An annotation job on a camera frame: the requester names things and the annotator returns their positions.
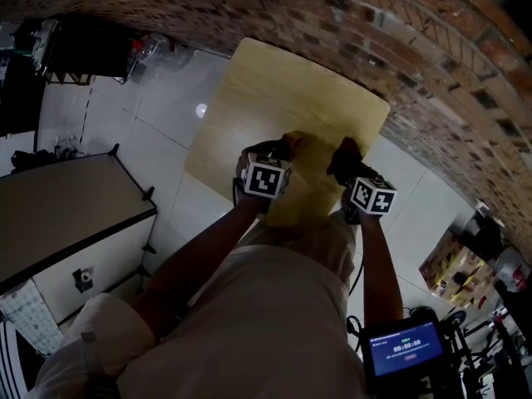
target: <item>wrist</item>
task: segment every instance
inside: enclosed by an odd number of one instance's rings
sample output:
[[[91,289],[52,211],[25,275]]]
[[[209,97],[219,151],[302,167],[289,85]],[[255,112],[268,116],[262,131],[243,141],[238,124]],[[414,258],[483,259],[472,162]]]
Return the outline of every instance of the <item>wrist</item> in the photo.
[[[261,211],[263,211],[265,205],[267,205],[267,201],[265,199],[241,194],[236,208],[257,216],[259,213],[261,213]]]
[[[360,224],[380,224],[379,216],[364,213],[362,210],[358,211],[358,218],[360,219]]]

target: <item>hand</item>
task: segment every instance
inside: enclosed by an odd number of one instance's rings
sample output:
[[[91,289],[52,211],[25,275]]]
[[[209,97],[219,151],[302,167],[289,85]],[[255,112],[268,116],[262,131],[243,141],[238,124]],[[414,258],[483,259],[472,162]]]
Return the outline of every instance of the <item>hand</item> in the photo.
[[[344,137],[342,144],[332,154],[327,174],[333,175],[340,186],[349,187],[357,177],[378,177],[378,173],[362,163],[362,154],[357,142]]]
[[[250,146],[242,151],[239,160],[236,165],[236,178],[242,179],[242,172],[248,166],[249,153],[257,155],[271,155],[273,158],[279,158],[281,160],[291,159],[290,144],[286,140],[267,140],[265,142],[258,143],[257,145]],[[271,200],[263,196],[247,195],[244,193],[242,187],[237,188],[237,203],[238,205],[245,205],[256,209],[258,213],[268,213],[269,203]]]
[[[351,202],[352,188],[347,187],[340,199],[342,212],[346,217],[347,224],[370,224],[372,221],[377,221],[381,218],[380,215],[368,214],[363,209],[358,208]]]

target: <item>monitor screen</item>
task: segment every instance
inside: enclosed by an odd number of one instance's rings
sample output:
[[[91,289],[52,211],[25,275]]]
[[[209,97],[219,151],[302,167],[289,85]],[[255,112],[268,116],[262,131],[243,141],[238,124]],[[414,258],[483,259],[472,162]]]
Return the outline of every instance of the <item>monitor screen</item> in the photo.
[[[434,323],[370,338],[369,345],[377,377],[413,367],[443,353]]]

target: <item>brick wall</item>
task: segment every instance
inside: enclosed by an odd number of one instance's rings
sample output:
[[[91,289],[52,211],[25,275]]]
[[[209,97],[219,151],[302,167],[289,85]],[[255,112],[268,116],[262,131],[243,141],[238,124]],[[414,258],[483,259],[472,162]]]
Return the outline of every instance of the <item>brick wall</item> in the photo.
[[[2,20],[59,12],[228,55],[254,37],[341,73],[391,103],[384,135],[532,250],[532,45],[496,0],[0,0]]]

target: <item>cardboard box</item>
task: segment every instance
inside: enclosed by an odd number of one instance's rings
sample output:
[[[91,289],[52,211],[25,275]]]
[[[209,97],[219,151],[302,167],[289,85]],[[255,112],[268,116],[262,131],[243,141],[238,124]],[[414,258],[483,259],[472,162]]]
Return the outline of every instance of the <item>cardboard box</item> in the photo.
[[[493,288],[495,272],[450,230],[419,268],[426,286],[458,308],[481,306]]]

